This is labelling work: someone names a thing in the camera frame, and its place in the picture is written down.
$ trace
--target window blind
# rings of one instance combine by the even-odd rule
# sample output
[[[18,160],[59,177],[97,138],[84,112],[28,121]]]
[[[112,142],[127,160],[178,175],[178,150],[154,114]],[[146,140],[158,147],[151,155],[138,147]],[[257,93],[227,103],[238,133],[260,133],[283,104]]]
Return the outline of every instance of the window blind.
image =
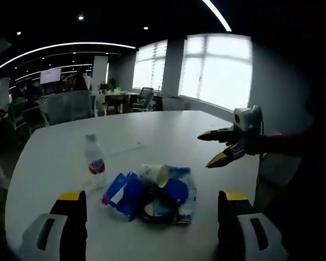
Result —
[[[156,42],[140,48],[136,54],[133,88],[161,89],[168,41]]]
[[[247,107],[251,41],[243,36],[193,35],[185,43],[179,94],[229,110]]]

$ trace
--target robotic arm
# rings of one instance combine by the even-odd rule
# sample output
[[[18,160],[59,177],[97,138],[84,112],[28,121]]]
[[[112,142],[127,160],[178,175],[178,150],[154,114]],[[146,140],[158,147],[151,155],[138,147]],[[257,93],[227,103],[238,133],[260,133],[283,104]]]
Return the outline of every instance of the robotic arm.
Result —
[[[258,105],[251,108],[234,110],[234,124],[229,128],[210,130],[198,136],[200,140],[217,140],[220,143],[230,142],[233,145],[216,155],[206,167],[223,167],[245,155],[249,141],[261,133],[262,111]]]

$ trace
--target plastic water bottle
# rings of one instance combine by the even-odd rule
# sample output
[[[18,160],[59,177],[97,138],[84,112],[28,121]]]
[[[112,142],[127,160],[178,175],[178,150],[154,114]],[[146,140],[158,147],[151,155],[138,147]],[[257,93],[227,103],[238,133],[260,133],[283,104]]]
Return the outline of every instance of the plastic water bottle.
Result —
[[[105,172],[104,154],[98,144],[95,134],[86,135],[86,158],[88,168],[92,174]]]

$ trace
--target led light strip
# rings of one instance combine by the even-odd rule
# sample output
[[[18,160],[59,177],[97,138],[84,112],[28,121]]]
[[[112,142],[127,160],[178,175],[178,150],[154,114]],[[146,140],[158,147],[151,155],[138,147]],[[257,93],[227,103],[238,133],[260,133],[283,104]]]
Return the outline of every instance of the led light strip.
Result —
[[[210,0],[202,0],[204,2],[204,4],[206,4],[209,9],[214,13],[214,15],[217,17],[217,19],[221,22],[221,24],[224,26],[224,28],[226,29],[226,31],[228,32],[232,32],[232,30],[230,29],[227,21],[225,20],[225,18],[221,15],[220,11],[217,10],[217,8],[214,6],[214,4],[210,1]]]
[[[134,46],[129,46],[129,45],[120,45],[117,43],[109,43],[109,42],[67,42],[67,43],[60,43],[58,45],[49,45],[49,46],[45,46],[45,47],[41,47],[35,50],[31,50],[29,52],[20,54],[18,56],[16,56],[15,58],[12,58],[11,60],[8,60],[6,63],[3,63],[2,65],[0,65],[0,69],[2,67],[4,67],[5,65],[8,65],[9,63],[12,63],[14,60],[17,60],[25,55],[31,54],[31,53],[35,53],[41,50],[45,50],[45,49],[49,49],[49,48],[54,48],[54,47],[60,47],[60,46],[68,46],[68,45],[110,45],[110,46],[118,46],[118,47],[124,47],[124,48],[130,48],[130,49],[135,49]]]
[[[63,74],[63,73],[72,73],[72,72],[77,72],[77,71],[68,71],[68,72],[61,72],[60,74]]]
[[[59,68],[67,68],[67,67],[74,67],[74,66],[91,66],[92,64],[73,64],[73,65],[65,65],[65,66],[60,66],[60,67],[56,67],[56,68],[50,68],[50,69],[47,69],[47,70],[44,70],[44,71],[48,71],[48,70],[53,70],[53,69],[59,69]],[[22,76],[21,78],[17,78],[15,79],[15,82],[20,80],[20,79],[23,79],[25,77],[28,77],[30,75],[33,75],[33,74],[36,74],[36,73],[39,73],[39,72],[33,72],[31,74],[27,74],[25,76]]]

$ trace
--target white table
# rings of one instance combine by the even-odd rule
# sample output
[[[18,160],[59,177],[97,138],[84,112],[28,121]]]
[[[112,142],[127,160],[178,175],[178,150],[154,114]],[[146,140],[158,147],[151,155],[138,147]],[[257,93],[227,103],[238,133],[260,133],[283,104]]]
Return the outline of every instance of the white table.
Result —
[[[57,197],[81,188],[92,176],[84,157],[85,133],[96,133],[105,153],[141,142],[144,147],[107,156],[106,174],[136,170],[141,164],[188,166],[197,187],[194,221],[187,227],[157,229],[139,220],[119,221],[98,205],[103,191],[87,195],[87,260],[210,260],[218,243],[217,196],[242,191],[254,201],[259,159],[245,156],[223,168],[205,165],[225,148],[200,141],[204,131],[230,126],[201,111],[155,111],[111,115],[38,129],[26,144],[10,183],[5,212],[9,245]]]

